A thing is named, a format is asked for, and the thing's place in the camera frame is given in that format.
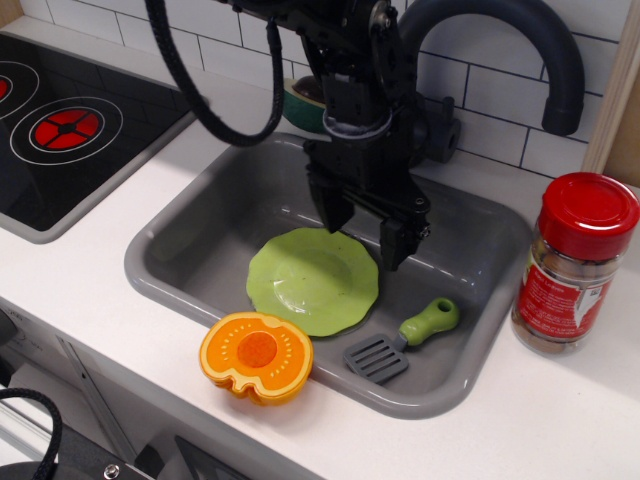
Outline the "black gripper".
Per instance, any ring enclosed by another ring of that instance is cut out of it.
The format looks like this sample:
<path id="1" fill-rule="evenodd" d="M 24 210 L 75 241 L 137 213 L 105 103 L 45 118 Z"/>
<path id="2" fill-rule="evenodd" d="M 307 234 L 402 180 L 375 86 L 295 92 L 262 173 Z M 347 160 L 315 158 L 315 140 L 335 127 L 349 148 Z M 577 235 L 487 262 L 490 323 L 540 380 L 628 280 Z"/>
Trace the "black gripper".
<path id="1" fill-rule="evenodd" d="M 429 139 L 429 128 L 420 120 L 417 126 L 400 122 L 377 138 L 303 144 L 311 198 L 324 227 L 330 233 L 339 231 L 356 205 L 379 216 L 387 271 L 396 271 L 424 238 L 429 202 L 411 180 L 409 168 L 420 160 Z"/>

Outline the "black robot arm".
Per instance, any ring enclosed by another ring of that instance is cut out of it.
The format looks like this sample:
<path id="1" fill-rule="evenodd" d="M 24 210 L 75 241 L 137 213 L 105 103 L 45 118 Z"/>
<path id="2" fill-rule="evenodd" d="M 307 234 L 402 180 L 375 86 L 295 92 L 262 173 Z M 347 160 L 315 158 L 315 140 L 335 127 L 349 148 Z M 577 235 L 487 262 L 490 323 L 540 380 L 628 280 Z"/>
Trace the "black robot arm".
<path id="1" fill-rule="evenodd" d="M 388 1 L 235 1 L 239 12 L 300 36 L 325 112 L 326 141 L 308 140 L 307 175 L 324 226 L 361 207 L 380 218 L 383 266 L 395 271 L 428 233 L 429 202 L 409 169 L 428 139 L 415 57 Z"/>

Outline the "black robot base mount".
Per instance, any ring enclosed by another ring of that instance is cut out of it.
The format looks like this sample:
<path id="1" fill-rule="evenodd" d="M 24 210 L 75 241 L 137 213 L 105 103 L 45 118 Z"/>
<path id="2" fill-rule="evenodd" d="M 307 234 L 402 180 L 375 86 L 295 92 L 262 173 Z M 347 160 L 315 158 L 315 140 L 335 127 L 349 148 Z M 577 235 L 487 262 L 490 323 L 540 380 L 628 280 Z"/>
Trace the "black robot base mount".
<path id="1" fill-rule="evenodd" d="M 1 462 L 3 479 L 167 479 L 165 464 L 146 447 L 132 464 L 64 426 L 58 439 L 48 432 L 1 430 L 25 460 Z"/>

